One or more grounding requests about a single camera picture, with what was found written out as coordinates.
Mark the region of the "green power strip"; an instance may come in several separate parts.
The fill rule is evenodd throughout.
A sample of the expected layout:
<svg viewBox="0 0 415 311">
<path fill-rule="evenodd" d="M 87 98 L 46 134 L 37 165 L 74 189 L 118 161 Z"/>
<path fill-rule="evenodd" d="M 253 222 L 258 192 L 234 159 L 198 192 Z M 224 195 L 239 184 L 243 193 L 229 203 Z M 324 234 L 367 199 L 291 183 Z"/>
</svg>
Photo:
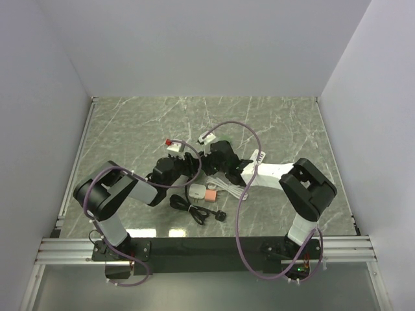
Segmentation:
<svg viewBox="0 0 415 311">
<path fill-rule="evenodd" d="M 228 141 L 230 144 L 233 144 L 233 139 L 231 137 L 224 137 L 225 141 Z"/>
</svg>

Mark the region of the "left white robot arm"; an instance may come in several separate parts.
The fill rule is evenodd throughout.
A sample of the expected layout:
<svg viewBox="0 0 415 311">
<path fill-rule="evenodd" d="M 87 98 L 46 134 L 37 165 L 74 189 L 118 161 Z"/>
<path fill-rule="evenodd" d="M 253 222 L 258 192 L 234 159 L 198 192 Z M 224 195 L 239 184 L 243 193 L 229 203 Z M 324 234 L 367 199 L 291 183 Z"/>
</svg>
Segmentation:
<svg viewBox="0 0 415 311">
<path fill-rule="evenodd" d="M 126 198 L 131 196 L 148 206 L 156 206 L 165 199 L 167 189 L 177 179 L 181 176 L 193 178 L 201 167 L 201 160 L 189 152 L 183 158 L 170 155 L 159 159 L 152 172 L 141 179 L 115 162 L 107 161 L 75 187 L 73 197 L 84 214 L 96 221 L 107 239 L 106 252 L 109 256 L 114 260 L 123 260 L 134 253 L 131 236 L 117 215 Z"/>
</svg>

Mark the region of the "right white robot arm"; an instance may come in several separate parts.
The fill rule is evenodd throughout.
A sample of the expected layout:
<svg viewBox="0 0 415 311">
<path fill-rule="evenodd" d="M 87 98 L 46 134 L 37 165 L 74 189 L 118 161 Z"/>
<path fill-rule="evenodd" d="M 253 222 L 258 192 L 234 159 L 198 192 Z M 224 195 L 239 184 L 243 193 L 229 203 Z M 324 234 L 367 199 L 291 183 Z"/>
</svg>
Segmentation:
<svg viewBox="0 0 415 311">
<path fill-rule="evenodd" d="M 307 251 L 305 239 L 337 195 L 334 184 L 306 158 L 295 163 L 269 164 L 263 162 L 265 153 L 259 150 L 250 159 L 241 159 L 228 141 L 200 137 L 198 143 L 204 147 L 201 156 L 206 175 L 220 172 L 238 187 L 251 184 L 285 193 L 296 215 L 282 250 L 290 258 L 300 258 Z"/>
</svg>

